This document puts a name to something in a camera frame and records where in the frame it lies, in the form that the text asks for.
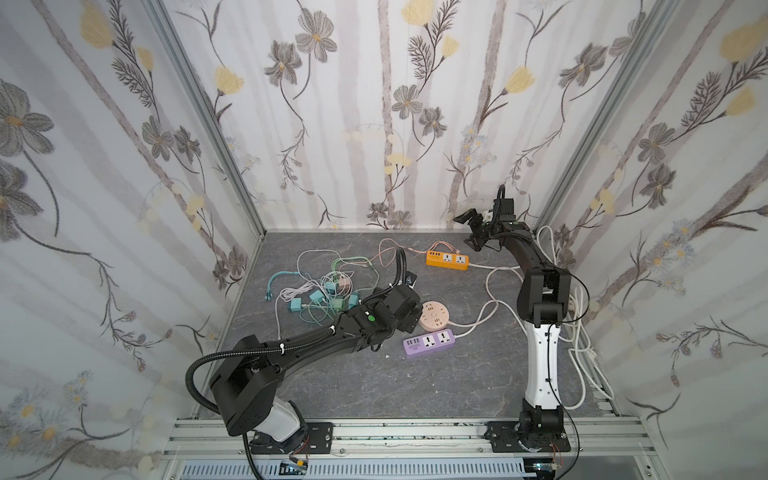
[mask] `purple power strip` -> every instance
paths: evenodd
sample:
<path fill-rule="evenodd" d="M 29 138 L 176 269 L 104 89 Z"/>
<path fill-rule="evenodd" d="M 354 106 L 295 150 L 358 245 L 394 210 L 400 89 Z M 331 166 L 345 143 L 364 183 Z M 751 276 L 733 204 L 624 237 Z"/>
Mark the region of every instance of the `purple power strip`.
<path fill-rule="evenodd" d="M 412 339 L 402 341 L 402 346 L 406 349 L 406 355 L 411 358 L 424 353 L 445 350 L 456 344 L 456 337 L 453 336 L 451 329 L 438 330 L 437 332 L 425 333 L 415 336 Z"/>

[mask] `pink round power strip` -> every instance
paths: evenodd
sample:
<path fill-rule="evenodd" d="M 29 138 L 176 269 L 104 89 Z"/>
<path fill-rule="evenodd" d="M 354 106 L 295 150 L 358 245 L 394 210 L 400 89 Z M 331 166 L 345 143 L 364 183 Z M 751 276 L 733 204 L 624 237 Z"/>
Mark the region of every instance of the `pink round power strip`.
<path fill-rule="evenodd" d="M 419 324 L 427 332 L 442 330 L 448 325 L 448 309 L 440 302 L 426 302 L 422 309 L 422 318 Z"/>

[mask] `orange flower center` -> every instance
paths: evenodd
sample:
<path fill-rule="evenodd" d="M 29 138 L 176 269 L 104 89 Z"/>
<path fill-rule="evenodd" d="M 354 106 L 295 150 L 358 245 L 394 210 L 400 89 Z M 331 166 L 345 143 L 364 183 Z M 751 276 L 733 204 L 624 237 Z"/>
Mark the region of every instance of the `orange flower center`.
<path fill-rule="evenodd" d="M 5 123 L 9 125 L 13 125 L 14 127 L 21 127 L 24 122 L 19 117 L 6 117 Z"/>
<path fill-rule="evenodd" d="M 43 440 L 48 441 L 56 436 L 56 428 L 48 427 L 43 431 Z"/>

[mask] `black mounting plate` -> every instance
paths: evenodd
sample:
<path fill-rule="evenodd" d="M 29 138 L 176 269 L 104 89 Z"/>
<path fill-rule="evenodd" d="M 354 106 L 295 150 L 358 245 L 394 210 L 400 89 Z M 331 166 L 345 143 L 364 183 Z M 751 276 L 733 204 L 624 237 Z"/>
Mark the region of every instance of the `black mounting plate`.
<path fill-rule="evenodd" d="M 491 450 L 494 453 L 526 453 L 528 450 L 522 448 L 518 443 L 518 433 L 515 431 L 517 422 L 488 422 L 488 430 L 483 435 L 491 442 Z M 539 434 L 541 441 L 545 444 L 539 452 L 553 452 L 550 445 L 553 443 L 558 452 L 570 452 L 571 443 L 568 437 L 563 438 L 559 434 Z"/>
<path fill-rule="evenodd" d="M 333 441 L 333 424 L 331 422 L 307 422 L 306 445 L 299 448 L 294 455 L 309 454 L 329 454 L 331 453 L 331 442 Z M 250 452 L 254 455 L 281 455 L 285 452 L 274 442 L 264 445 L 250 443 Z"/>

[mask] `blue cable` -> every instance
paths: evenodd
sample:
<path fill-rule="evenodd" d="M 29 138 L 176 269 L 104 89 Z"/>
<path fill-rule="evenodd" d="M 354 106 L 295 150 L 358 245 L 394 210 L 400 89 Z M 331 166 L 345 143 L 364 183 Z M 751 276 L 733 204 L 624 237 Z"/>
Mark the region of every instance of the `blue cable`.
<path fill-rule="evenodd" d="M 269 302 L 272 300 L 272 280 L 275 280 L 276 277 L 280 275 L 299 275 L 299 272 L 289 272 L 287 270 L 283 270 L 281 272 L 277 272 L 270 278 L 270 281 L 266 283 L 266 295 L 264 297 L 265 302 Z"/>

